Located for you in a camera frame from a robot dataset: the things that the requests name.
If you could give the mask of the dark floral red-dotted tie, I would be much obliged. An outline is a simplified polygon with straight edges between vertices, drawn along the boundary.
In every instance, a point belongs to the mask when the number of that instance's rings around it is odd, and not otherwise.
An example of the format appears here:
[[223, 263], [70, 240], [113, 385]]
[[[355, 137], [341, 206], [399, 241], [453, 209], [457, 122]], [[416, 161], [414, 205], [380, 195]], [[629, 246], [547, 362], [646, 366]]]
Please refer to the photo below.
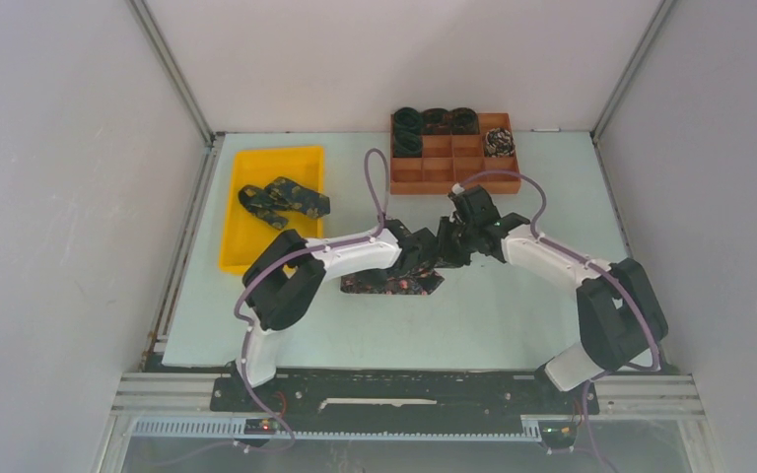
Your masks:
[[348, 295], [429, 296], [444, 280], [443, 275], [428, 265], [404, 273], [371, 269], [341, 277], [339, 290]]

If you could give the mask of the white-patterned tie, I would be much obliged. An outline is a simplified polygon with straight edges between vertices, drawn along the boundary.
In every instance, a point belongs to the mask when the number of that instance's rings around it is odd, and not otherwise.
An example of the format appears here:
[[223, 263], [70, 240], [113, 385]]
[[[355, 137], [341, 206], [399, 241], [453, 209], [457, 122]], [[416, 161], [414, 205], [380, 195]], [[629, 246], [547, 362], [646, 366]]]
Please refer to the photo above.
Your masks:
[[505, 127], [488, 130], [483, 135], [483, 149], [487, 158], [513, 156], [516, 153], [516, 144], [512, 131]]

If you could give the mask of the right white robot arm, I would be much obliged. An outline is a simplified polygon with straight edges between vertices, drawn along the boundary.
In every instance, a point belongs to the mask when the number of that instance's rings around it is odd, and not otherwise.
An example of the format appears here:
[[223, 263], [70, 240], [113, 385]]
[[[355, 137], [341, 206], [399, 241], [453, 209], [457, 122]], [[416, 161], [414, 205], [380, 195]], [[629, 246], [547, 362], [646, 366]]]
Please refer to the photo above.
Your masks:
[[668, 325], [648, 274], [635, 259], [591, 259], [546, 237], [533, 220], [501, 215], [481, 186], [456, 184], [448, 195], [451, 216], [440, 220], [440, 257], [446, 267], [469, 264], [472, 254], [528, 270], [571, 296], [577, 305], [579, 339], [542, 365], [533, 386], [537, 405], [558, 412], [574, 388], [628, 367], [643, 353], [659, 368], [659, 342]]

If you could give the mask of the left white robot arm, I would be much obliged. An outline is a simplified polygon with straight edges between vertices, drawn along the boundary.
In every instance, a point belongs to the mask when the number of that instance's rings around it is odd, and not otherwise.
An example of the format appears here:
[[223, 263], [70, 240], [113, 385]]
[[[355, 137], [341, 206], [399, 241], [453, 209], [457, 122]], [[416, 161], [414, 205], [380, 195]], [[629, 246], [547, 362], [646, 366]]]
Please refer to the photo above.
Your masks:
[[410, 232], [397, 220], [336, 238], [279, 234], [242, 277], [235, 316], [247, 329], [235, 398], [248, 410], [268, 405], [285, 333], [306, 315], [322, 284], [336, 280], [345, 294], [427, 296], [443, 280], [434, 269], [438, 249], [429, 229]]

